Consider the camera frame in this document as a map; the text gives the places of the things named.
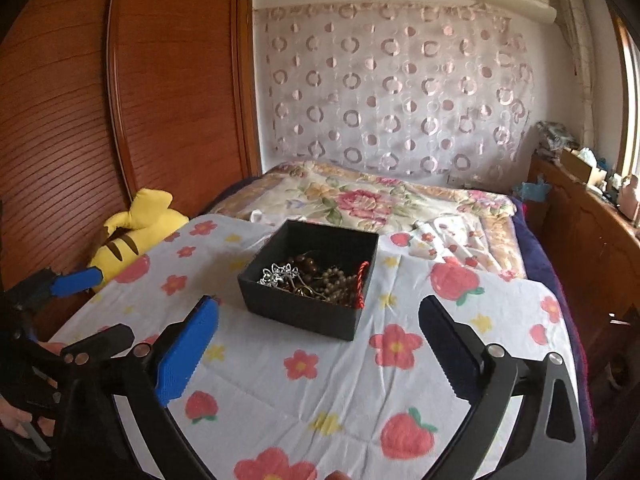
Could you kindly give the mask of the person's left hand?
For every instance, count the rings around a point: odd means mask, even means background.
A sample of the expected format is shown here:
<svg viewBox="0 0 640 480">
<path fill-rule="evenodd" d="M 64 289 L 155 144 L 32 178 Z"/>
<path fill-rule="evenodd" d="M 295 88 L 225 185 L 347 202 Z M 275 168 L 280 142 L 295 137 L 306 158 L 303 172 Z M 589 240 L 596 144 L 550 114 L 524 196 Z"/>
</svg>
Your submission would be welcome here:
<svg viewBox="0 0 640 480">
<path fill-rule="evenodd" d="M 27 426 L 32 423 L 32 414 L 14 408 L 5 398 L 0 399 L 1 425 L 7 430 L 13 431 L 20 437 L 29 439 Z M 37 425 L 46 437 L 52 437 L 55 421 L 50 418 L 40 417 Z"/>
</svg>

